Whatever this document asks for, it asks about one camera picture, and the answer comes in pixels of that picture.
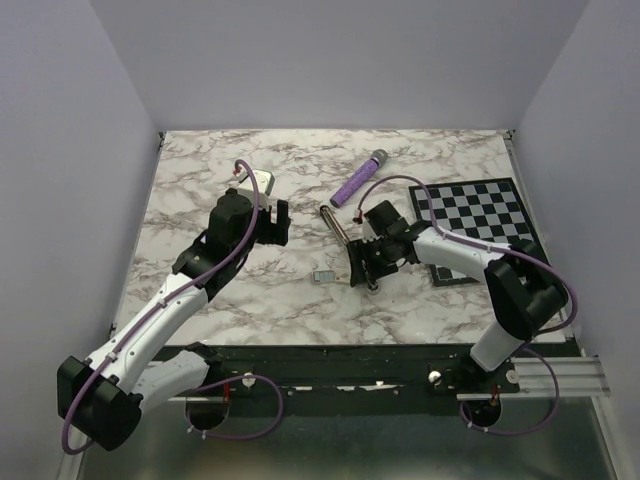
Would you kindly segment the stapler metal base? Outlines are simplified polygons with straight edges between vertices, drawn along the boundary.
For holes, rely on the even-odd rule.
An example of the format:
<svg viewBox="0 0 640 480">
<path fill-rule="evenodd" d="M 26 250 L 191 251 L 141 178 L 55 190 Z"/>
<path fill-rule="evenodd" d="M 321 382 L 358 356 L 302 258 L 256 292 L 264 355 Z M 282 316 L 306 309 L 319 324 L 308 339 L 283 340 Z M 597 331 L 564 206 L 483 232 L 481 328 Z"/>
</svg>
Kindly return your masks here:
<svg viewBox="0 0 640 480">
<path fill-rule="evenodd" d="M 377 293 L 379 286 L 377 281 L 369 275 L 359 244 L 355 240 L 349 239 L 328 205 L 319 207 L 319 215 L 346 249 L 349 260 L 349 285 L 352 288 L 365 287 L 370 293 Z"/>
</svg>

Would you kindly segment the staple tray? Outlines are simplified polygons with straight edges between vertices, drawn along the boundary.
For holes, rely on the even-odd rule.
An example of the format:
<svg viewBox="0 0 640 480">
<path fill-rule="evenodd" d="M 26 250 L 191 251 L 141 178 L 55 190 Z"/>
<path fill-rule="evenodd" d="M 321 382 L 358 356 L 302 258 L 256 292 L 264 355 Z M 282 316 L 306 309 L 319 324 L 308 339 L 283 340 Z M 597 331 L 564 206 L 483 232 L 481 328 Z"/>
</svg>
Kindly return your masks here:
<svg viewBox="0 0 640 480">
<path fill-rule="evenodd" d="M 311 280 L 314 284 L 329 284 L 336 281 L 336 274 L 333 270 L 314 271 L 311 274 Z"/>
</svg>

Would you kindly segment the white staple box sleeve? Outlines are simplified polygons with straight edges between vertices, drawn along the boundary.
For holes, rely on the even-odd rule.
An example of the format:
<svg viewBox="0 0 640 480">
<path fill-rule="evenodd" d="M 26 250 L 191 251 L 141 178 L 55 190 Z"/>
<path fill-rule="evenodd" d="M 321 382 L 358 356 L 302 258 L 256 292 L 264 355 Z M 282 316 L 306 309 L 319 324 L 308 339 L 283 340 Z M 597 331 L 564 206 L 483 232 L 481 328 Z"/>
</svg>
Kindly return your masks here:
<svg viewBox="0 0 640 480">
<path fill-rule="evenodd" d="M 338 282 L 346 282 L 348 283 L 350 280 L 350 275 L 348 273 L 344 273 L 344 272 L 337 272 L 335 274 L 335 280 Z"/>
</svg>

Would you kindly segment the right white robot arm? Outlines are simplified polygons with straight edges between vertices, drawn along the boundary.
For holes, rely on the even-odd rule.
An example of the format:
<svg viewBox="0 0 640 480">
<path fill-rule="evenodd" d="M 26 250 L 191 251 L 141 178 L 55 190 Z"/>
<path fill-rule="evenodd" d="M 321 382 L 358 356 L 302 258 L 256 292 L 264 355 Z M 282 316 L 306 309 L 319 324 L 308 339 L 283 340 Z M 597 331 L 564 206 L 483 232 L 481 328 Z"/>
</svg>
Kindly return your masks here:
<svg viewBox="0 0 640 480">
<path fill-rule="evenodd" d="M 373 287 L 405 261 L 448 268 L 488 289 L 495 320 L 459 370 L 462 384 L 471 391 L 493 384 L 496 369 L 569 301 L 566 287 L 533 241 L 496 244 L 455 234 L 427 220 L 410 224 L 388 201 L 364 215 L 363 229 L 367 237 L 347 243 L 352 287 Z"/>
</svg>

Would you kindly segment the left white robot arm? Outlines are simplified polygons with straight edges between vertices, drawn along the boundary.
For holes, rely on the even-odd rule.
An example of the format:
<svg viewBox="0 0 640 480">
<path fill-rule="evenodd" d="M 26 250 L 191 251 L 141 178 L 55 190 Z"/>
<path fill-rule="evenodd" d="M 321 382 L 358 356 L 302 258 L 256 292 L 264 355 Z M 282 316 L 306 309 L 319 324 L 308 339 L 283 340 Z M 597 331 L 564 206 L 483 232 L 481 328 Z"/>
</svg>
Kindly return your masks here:
<svg viewBox="0 0 640 480">
<path fill-rule="evenodd" d="M 220 368 L 198 347 L 188 347 L 159 365 L 150 363 L 174 333 L 207 306 L 238 274 L 257 244 L 288 242 L 289 204 L 228 190 L 209 214 L 207 228 L 180 253 L 158 292 L 113 338 L 86 359 L 68 357 L 57 371 L 57 408 L 62 447 L 76 455 L 71 429 L 112 451 L 152 409 L 175 395 L 214 393 Z"/>
</svg>

